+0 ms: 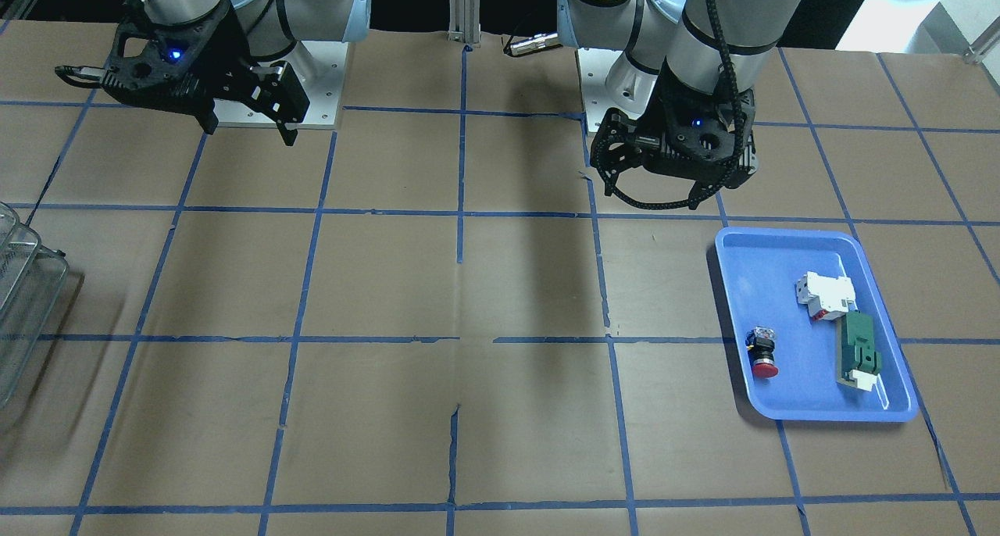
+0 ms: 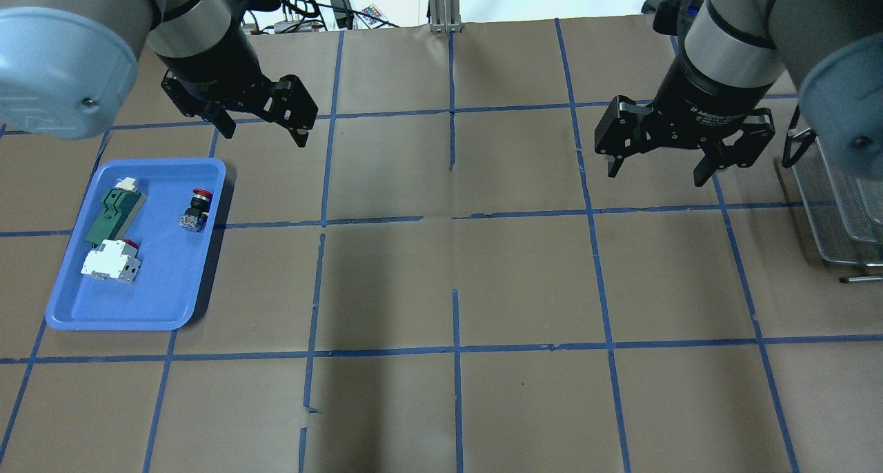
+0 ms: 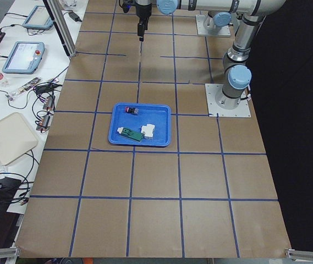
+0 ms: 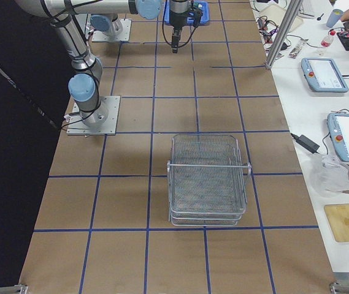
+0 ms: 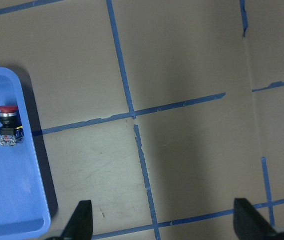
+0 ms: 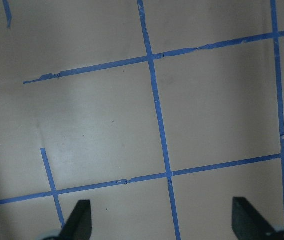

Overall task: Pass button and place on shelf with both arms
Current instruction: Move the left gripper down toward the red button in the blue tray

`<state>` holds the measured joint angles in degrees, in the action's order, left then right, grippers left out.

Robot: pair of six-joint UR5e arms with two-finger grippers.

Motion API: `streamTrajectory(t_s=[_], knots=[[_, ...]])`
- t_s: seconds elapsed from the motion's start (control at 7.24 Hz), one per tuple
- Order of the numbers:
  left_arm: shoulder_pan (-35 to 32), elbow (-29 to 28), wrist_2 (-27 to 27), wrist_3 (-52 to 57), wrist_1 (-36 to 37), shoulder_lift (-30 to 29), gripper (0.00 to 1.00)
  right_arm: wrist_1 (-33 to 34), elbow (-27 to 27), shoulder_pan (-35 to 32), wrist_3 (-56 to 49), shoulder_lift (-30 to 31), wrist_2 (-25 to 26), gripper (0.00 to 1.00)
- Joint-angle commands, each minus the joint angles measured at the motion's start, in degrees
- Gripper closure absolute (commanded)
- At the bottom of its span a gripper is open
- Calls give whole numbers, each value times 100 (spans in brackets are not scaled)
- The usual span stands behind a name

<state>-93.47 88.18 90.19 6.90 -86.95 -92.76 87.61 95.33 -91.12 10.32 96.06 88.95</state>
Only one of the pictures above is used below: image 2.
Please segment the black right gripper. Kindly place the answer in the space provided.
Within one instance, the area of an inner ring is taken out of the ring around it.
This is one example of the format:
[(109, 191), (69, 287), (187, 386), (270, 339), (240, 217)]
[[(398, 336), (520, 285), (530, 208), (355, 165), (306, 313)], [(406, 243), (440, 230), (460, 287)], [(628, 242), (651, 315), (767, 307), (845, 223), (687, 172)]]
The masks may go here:
[(594, 152), (615, 178), (625, 159), (659, 148), (702, 150), (693, 183), (703, 187), (719, 170), (752, 166), (775, 136), (771, 110), (757, 105), (769, 91), (720, 83), (678, 52), (651, 102), (616, 96), (594, 130)]

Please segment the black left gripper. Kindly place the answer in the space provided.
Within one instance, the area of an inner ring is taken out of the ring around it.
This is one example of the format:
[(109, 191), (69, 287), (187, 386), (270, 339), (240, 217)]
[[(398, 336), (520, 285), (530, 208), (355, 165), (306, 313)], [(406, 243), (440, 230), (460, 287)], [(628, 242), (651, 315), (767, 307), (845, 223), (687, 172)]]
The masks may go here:
[(230, 110), (254, 114), (285, 128), (297, 147), (306, 146), (317, 103), (297, 75), (266, 77), (237, 25), (205, 51), (187, 57), (163, 52), (161, 61), (167, 68), (161, 87), (181, 114), (202, 118), (227, 139), (237, 127)]

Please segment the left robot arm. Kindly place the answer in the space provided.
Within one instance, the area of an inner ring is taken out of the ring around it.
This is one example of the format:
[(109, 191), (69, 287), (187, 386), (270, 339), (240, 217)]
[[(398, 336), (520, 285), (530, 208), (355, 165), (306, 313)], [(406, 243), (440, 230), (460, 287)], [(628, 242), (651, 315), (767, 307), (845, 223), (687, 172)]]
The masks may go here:
[(279, 0), (2, 0), (1, 118), (28, 133), (95, 137), (116, 120), (144, 50), (188, 118), (233, 137), (231, 112), (287, 130), (304, 147), (318, 107), (297, 75), (273, 81), (241, 30)]

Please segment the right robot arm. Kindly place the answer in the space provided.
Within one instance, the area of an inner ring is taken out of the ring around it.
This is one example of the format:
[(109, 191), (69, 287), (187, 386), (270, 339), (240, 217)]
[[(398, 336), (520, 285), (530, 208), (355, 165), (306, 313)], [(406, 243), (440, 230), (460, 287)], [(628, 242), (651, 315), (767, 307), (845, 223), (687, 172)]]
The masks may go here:
[(617, 96), (600, 119), (609, 177), (659, 148), (703, 153), (697, 187), (752, 166), (775, 136), (759, 103), (788, 75), (808, 137), (849, 177), (881, 180), (881, 0), (675, 0), (654, 26), (679, 50), (652, 102)]

